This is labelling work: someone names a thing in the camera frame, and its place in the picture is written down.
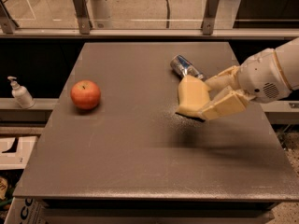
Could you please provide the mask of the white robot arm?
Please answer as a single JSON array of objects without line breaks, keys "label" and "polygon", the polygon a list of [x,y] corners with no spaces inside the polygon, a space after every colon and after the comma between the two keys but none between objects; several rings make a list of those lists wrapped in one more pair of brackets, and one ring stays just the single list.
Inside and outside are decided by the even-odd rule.
[{"label": "white robot arm", "polygon": [[264,49],[206,84],[217,94],[196,112],[203,120],[243,112],[250,102],[267,104],[286,98],[299,89],[299,38]]}]

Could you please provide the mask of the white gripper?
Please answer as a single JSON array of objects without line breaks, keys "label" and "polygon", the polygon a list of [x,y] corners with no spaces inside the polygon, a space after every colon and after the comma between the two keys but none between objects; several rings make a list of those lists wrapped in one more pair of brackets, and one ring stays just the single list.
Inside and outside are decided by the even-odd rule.
[{"label": "white gripper", "polygon": [[220,91],[201,107],[197,115],[213,120],[246,110],[249,102],[270,103],[292,93],[292,53],[286,49],[265,49],[234,65],[204,84],[208,91]]}]

